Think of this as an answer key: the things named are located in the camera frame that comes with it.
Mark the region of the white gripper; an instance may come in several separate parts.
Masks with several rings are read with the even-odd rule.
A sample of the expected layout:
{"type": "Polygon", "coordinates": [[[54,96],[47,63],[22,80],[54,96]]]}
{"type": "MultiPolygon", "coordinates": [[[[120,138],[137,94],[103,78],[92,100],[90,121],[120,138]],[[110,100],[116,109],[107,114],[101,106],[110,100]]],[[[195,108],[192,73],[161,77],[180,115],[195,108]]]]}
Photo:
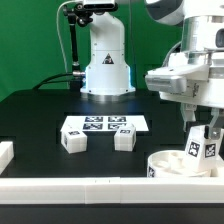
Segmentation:
{"type": "Polygon", "coordinates": [[[161,92],[164,100],[181,102],[183,130],[188,122],[195,122],[196,105],[213,107],[213,116],[205,126],[205,138],[218,140],[224,127],[224,52],[211,54],[172,53],[168,68],[183,73],[186,77],[186,91],[182,93],[161,92]]]}

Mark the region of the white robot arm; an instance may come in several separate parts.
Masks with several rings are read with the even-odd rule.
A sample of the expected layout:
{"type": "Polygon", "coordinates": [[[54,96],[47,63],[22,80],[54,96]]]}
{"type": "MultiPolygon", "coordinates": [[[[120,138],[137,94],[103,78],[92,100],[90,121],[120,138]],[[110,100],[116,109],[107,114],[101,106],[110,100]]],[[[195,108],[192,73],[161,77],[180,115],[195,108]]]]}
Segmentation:
{"type": "MultiPolygon", "coordinates": [[[[84,0],[90,14],[91,59],[81,89],[92,96],[133,92],[124,59],[124,26],[111,13],[123,0],[84,0]]],[[[178,53],[168,52],[163,65],[145,75],[147,89],[163,100],[181,104],[186,123],[194,122],[197,106],[212,109],[203,129],[217,140],[224,127],[224,0],[144,0],[148,15],[160,24],[181,26],[178,53]]]]}

